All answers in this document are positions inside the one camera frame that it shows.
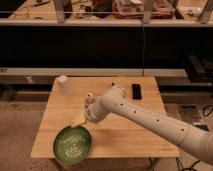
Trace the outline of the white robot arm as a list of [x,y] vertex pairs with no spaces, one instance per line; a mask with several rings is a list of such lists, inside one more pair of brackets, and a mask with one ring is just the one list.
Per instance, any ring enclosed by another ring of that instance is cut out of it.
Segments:
[[119,84],[111,86],[96,99],[89,93],[86,96],[82,115],[74,119],[72,128],[87,121],[98,123],[108,114],[125,117],[149,131],[178,146],[195,158],[213,166],[213,131],[205,131],[187,122],[155,113],[133,105],[125,99],[125,89]]

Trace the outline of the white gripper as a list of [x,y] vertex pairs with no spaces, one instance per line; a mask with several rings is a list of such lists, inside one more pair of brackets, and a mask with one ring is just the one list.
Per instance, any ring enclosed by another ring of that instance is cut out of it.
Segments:
[[88,121],[90,122],[100,122],[102,120],[102,109],[100,103],[95,100],[87,99],[85,101],[85,113],[84,115],[79,115],[71,121],[70,127],[75,128],[83,125]]

